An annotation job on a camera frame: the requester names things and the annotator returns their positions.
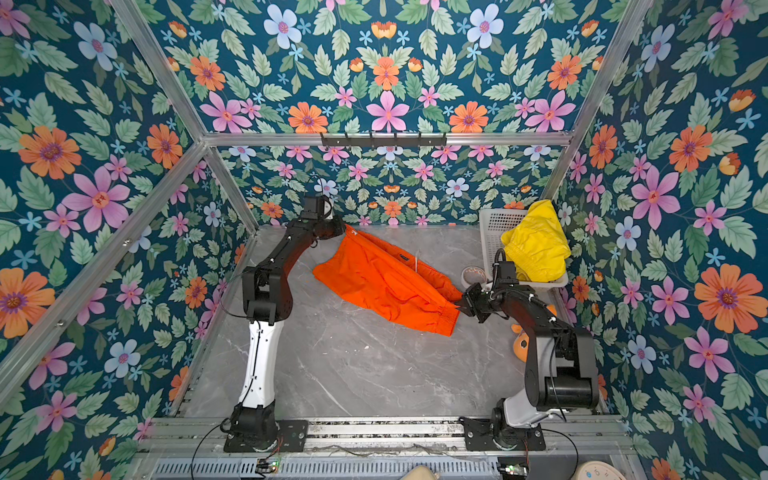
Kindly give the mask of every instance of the gray marble surface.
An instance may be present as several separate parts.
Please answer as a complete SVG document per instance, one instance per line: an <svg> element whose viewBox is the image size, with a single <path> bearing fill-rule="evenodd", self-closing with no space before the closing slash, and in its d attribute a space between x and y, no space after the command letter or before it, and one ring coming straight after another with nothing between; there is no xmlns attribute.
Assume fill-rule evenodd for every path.
<svg viewBox="0 0 768 480"><path fill-rule="evenodd" d="M283 229L260 230L260 261ZM457 288L465 266L482 266L477 227L369 227L367 232L419 256ZM289 276L293 313L280 338L275 372L276 414L289 416L487 415L523 385L523 363L512 352L510 321L484 324L461 315L450 337L390 323L341 300L312 269L329 260L343 237L308 249ZM241 313L241 296L227 306ZM246 320L227 317L202 376L187 394L188 417L228 416L243 385Z"/></svg>

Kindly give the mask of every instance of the white plastic basket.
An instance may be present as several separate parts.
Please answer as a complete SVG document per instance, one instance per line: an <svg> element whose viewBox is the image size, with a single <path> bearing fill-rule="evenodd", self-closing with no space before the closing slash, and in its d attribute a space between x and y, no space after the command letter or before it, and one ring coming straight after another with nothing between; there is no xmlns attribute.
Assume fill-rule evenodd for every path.
<svg viewBox="0 0 768 480"><path fill-rule="evenodd" d="M482 242L482 256L485 264L485 274L493 278L493 259L496 250L504 248L502 234L518 226L522 222L527 210L508 208L488 208L480 210L480 241ZM565 286L568 283L568 273L554 282L520 282L521 285L529 285L534 290L545 291Z"/></svg>

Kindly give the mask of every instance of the yellow jacket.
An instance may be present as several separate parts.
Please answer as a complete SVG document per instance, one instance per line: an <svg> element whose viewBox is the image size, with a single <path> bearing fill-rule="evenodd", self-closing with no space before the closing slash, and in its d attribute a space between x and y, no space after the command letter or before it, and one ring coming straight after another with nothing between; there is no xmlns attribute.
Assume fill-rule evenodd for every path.
<svg viewBox="0 0 768 480"><path fill-rule="evenodd" d="M518 280L553 282L565 273L571 256L568 241L552 202L540 200L528 208L518 226L502 235L507 260L515 262Z"/></svg>

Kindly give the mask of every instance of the orange garment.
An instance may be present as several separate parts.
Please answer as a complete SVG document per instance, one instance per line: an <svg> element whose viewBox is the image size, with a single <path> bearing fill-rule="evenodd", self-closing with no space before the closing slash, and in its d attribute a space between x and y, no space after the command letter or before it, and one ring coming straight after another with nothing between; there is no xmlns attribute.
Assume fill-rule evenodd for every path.
<svg viewBox="0 0 768 480"><path fill-rule="evenodd" d="M462 298L451 280L413 255L349 226L339 251L315 267L315 278L347 302L390 322L451 336Z"/></svg>

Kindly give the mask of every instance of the black cable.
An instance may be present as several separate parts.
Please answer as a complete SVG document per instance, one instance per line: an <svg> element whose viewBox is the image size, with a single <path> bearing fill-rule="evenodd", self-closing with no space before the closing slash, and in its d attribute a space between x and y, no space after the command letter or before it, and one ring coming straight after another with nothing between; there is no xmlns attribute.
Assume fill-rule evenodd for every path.
<svg viewBox="0 0 768 480"><path fill-rule="evenodd" d="M566 439L568 439L568 441L571 443L571 445L574 446L574 450L576 451L576 463L574 464L574 471L571 472L571 474L568 477L566 477L566 478L572 478L574 476L574 474L576 473L576 468L578 468L578 448L576 447L576 444L574 443L573 440L571 440L571 437L569 437L568 435L565 435L563 432L558 432L557 430L550 430L550 429L541 429L541 430L544 431L544 432L553 432L553 433L557 433L559 435L563 435Z"/></svg>

